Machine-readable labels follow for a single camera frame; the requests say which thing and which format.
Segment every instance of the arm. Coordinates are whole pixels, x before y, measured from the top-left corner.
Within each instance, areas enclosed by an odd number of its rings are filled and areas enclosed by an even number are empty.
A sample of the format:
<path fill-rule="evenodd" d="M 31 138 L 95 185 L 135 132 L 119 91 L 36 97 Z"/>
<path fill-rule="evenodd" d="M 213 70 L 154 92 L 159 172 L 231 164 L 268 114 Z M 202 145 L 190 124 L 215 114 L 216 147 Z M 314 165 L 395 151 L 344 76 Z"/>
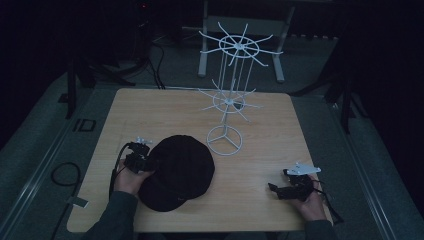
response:
<path fill-rule="evenodd" d="M 141 172 L 134 174 L 123 166 L 123 161 L 119 165 L 118 172 L 115 179 L 114 191 L 109 199 L 106 210 L 103 212 L 100 220 L 84 234 L 82 237 L 83 240 L 132 239 L 134 233 L 134 214 L 138 203 L 136 195 L 144 180 L 152 173 Z"/>
<path fill-rule="evenodd" d="M 318 182 L 314 182 L 314 188 L 318 188 Z M 306 201 L 289 200 L 306 220 L 306 240 L 337 240 L 337 235 L 325 216 L 323 202 L 316 191 L 313 191 Z"/>

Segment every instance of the black hat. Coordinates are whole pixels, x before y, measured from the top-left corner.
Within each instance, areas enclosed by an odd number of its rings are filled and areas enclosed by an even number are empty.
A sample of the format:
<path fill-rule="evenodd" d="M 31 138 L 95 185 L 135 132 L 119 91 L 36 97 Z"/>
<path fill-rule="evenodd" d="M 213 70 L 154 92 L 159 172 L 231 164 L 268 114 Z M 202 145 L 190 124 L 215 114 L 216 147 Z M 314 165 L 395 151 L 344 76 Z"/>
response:
<path fill-rule="evenodd" d="M 172 211 L 203 195 L 215 172 L 208 147 L 191 136 L 162 140 L 149 159 L 159 161 L 159 168 L 144 181 L 138 195 L 147 207 L 159 212 Z"/>

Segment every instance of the sleeve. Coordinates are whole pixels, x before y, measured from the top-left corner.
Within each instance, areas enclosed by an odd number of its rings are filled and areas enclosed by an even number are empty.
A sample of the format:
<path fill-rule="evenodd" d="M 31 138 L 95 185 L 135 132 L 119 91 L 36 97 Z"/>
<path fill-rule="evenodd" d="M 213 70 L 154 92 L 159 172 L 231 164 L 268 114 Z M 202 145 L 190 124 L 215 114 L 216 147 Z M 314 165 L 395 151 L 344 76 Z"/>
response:
<path fill-rule="evenodd" d="M 126 192 L 114 191 L 100 220 L 82 237 L 82 240 L 132 239 L 137 198 Z"/>
<path fill-rule="evenodd" d="M 316 220 L 306 222 L 306 240 L 338 240 L 330 221 Z"/>

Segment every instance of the gray floor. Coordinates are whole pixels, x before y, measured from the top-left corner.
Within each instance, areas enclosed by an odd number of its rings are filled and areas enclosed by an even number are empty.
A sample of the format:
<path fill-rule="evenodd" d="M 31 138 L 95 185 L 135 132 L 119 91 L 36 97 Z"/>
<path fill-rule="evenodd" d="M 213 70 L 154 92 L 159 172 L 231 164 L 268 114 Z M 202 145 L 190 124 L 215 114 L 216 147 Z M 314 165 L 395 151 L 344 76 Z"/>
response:
<path fill-rule="evenodd" d="M 199 39 L 187 38 L 180 46 L 157 41 L 165 55 L 160 76 L 167 87 L 212 88 L 211 79 L 217 78 L 221 57 L 211 54 L 205 78 L 197 77 Z M 286 82 L 276 83 L 270 56 L 259 58 L 271 67 L 257 66 L 249 87 L 260 92 L 291 92 L 312 83 L 336 41 L 314 39 L 308 41 L 289 38 L 281 56 Z M 153 48 L 151 58 L 159 62 L 161 51 Z M 137 88 L 154 88 L 151 71 L 144 70 L 129 81 Z M 57 223 L 60 227 L 56 239 L 79 239 L 80 235 L 66 230 L 68 209 L 61 219 L 72 194 L 72 187 L 60 187 L 50 180 L 56 166 L 71 161 L 79 166 L 82 176 L 88 167 L 102 126 L 116 90 L 122 86 L 99 80 L 94 89 L 78 89 L 77 112 L 65 120 L 66 105 L 57 103 L 66 91 L 66 77 L 55 81 L 34 107 L 27 120 L 0 153 L 0 216 L 5 223 L 13 223 L 10 232 L 2 239 L 48 239 Z M 424 223 L 391 162 L 371 121 L 362 118 L 353 108 L 355 118 L 350 119 L 351 134 L 346 135 L 339 124 L 340 109 L 327 104 L 322 96 L 327 86 L 303 97 L 293 97 L 308 148 L 319 174 L 325 182 L 324 190 L 345 222 L 335 226 L 340 239 L 424 239 Z M 93 132 L 73 131 L 77 119 L 95 120 Z M 34 173 L 40 173 L 36 179 Z M 73 182 L 76 171 L 68 166 L 56 172 L 63 182 Z M 39 188 L 31 193 L 21 192 L 29 181 L 38 181 Z M 30 196 L 22 204 L 22 197 Z M 19 213 L 14 216 L 8 213 Z M 243 239 L 255 239 L 256 233 L 244 233 Z M 157 234 L 149 235 L 158 238 Z M 279 239 L 304 239 L 302 231 L 279 233 Z"/>

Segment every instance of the hand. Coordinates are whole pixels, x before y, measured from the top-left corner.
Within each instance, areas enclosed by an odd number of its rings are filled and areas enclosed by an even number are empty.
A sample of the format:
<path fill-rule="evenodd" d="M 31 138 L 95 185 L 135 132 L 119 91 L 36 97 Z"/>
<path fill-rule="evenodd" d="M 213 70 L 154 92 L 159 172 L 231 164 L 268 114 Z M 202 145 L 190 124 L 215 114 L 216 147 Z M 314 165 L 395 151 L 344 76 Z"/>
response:
<path fill-rule="evenodd" d="M 146 178 L 150 177 L 154 172 L 133 173 L 125 167 L 124 160 L 121 159 L 117 172 L 119 173 L 115 179 L 114 191 L 127 192 L 137 196 L 138 190 Z"/>
<path fill-rule="evenodd" d="M 312 176 L 309 176 L 312 181 L 314 181 L 314 188 L 318 188 L 319 183 L 315 181 Z M 316 191 L 313 191 L 306 201 L 302 202 L 300 200 L 288 200 L 288 202 L 293 205 L 303 216 L 306 221 L 315 221 L 315 220 L 326 220 L 323 202 L 321 197 Z"/>

